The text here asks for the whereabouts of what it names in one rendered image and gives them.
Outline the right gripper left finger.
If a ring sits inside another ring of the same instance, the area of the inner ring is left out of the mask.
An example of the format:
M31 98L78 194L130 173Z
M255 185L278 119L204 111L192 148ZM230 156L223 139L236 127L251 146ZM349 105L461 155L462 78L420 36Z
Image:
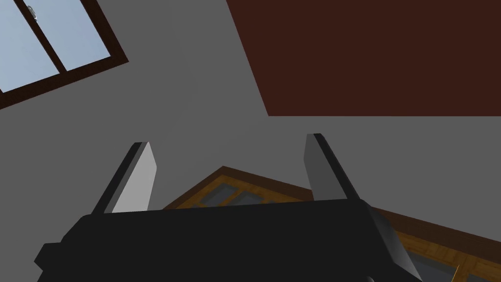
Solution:
M135 142L114 173L92 214L148 209L157 164L149 142Z

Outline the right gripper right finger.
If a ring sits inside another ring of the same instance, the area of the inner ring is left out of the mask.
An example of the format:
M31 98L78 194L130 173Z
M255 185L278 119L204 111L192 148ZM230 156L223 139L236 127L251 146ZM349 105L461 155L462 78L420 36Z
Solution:
M360 198L322 134L306 136L303 160L315 201Z

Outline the brown wooden glazed cabinet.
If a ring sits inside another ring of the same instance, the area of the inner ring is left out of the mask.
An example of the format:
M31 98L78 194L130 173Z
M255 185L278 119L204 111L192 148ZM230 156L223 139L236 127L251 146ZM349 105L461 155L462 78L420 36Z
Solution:
M222 205L244 191L255 192L263 198L263 203L313 200L310 189L222 166L165 209L204 207L202 198L222 183L236 187ZM378 211L391 222L406 250L453 267L455 274L451 282L470 282L472 276L487 282L501 282L501 242L390 211Z

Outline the dark brown framed window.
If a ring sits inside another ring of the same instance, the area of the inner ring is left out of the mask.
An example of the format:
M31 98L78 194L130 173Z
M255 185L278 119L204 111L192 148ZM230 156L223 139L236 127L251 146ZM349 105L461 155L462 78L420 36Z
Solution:
M127 62L97 0L0 0L0 110Z

